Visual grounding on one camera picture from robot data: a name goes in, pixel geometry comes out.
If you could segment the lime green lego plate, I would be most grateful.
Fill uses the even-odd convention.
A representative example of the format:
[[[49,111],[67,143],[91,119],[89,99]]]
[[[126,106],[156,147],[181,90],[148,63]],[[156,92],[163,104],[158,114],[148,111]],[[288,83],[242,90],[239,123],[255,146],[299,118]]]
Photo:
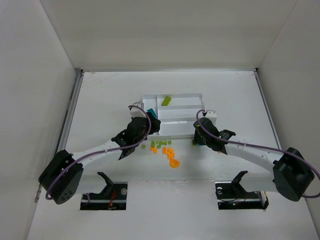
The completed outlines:
[[[161,103],[161,106],[162,107],[166,107],[166,106],[169,106],[169,104],[171,103],[172,101],[172,98],[170,96],[165,96],[162,103]]]

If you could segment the teal lego brick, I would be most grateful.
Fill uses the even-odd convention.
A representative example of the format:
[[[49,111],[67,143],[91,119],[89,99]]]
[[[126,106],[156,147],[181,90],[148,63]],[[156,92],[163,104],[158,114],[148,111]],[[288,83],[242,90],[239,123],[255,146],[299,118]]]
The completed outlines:
[[[155,119],[158,118],[157,115],[156,115],[156,113],[155,113],[155,111],[154,111],[152,108],[148,109],[147,112],[148,112],[148,113],[151,113]]]

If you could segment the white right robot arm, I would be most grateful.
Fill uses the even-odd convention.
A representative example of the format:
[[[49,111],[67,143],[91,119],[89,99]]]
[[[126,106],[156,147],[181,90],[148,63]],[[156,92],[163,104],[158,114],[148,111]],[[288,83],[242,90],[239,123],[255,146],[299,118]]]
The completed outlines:
[[[313,197],[305,192],[320,174],[297,149],[290,147],[282,150],[250,143],[231,130],[218,130],[207,117],[197,119],[193,127],[196,144],[265,169],[265,173],[241,170],[232,179],[231,185],[237,198],[246,192],[256,191],[276,192],[293,202]]]

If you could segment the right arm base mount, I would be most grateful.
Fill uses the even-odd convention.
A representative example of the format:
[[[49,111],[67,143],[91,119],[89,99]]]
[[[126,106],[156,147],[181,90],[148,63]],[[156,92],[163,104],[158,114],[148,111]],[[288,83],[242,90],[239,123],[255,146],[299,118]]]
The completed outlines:
[[[219,210],[266,210],[269,199],[264,191],[247,192],[240,184],[248,171],[241,171],[231,181],[216,181],[215,194]]]

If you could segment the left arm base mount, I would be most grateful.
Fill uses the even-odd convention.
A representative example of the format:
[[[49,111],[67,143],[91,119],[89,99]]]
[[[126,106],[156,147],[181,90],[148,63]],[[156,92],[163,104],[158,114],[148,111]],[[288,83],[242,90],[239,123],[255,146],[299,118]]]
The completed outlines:
[[[81,197],[81,211],[124,211],[127,208],[128,182],[114,182],[104,172],[104,188],[98,193],[85,193]]]

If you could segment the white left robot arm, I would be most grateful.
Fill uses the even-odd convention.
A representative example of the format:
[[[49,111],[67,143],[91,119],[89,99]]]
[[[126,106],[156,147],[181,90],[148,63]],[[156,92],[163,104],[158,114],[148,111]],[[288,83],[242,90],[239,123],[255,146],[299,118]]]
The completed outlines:
[[[60,150],[38,178],[39,184],[46,190],[45,198],[57,205],[67,202],[78,192],[85,169],[128,157],[160,128],[161,121],[147,112],[145,117],[133,117],[126,129],[100,146],[76,153]]]

